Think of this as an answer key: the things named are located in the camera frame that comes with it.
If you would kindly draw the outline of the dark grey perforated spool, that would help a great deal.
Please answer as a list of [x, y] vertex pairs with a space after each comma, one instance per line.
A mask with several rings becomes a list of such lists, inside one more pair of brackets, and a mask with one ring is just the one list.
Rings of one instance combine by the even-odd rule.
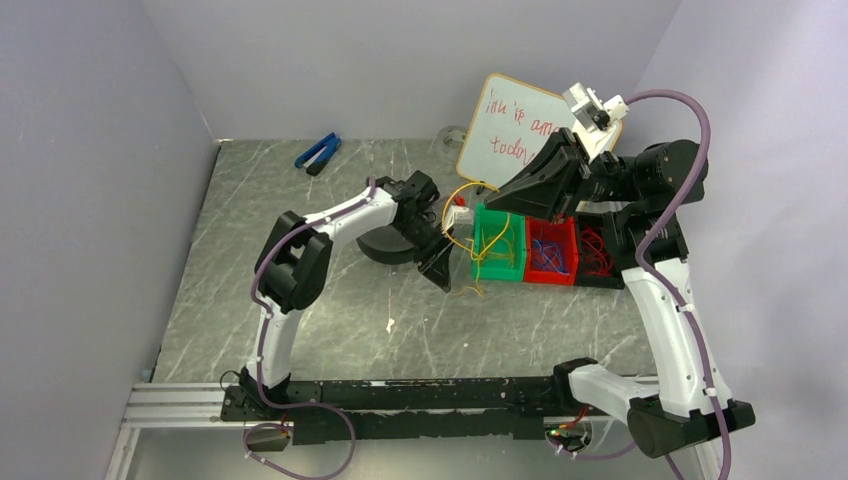
[[414, 260], [415, 246], [406, 239], [402, 229], [388, 225], [373, 229], [356, 239], [360, 251], [382, 265], [402, 265]]

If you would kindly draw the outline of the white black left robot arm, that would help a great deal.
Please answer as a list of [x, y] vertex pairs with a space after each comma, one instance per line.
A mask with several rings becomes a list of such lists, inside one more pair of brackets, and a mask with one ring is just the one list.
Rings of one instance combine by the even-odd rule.
[[452, 242], [430, 211], [435, 182], [421, 171], [406, 180], [369, 178], [357, 196], [318, 213], [281, 214], [264, 245], [250, 288], [260, 307], [252, 357], [226, 390], [221, 418], [274, 421], [297, 406], [327, 404], [339, 410], [398, 408], [397, 386], [345, 382], [321, 393], [291, 382], [291, 355], [300, 320], [322, 294], [333, 256], [348, 243], [387, 227], [412, 248], [418, 272], [444, 292], [451, 289]]

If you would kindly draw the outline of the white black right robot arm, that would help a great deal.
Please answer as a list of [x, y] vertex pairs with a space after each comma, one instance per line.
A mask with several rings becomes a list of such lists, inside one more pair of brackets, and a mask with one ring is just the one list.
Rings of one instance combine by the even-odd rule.
[[635, 156], [591, 156], [568, 129], [553, 133], [485, 206], [558, 222], [581, 202], [617, 202], [601, 215], [614, 273], [634, 298], [657, 372], [647, 387], [579, 358], [557, 365], [551, 383], [564, 406], [591, 406], [624, 423], [650, 458], [753, 425], [751, 404], [733, 397], [696, 317], [679, 206], [700, 201], [707, 174], [699, 145], [683, 139]]

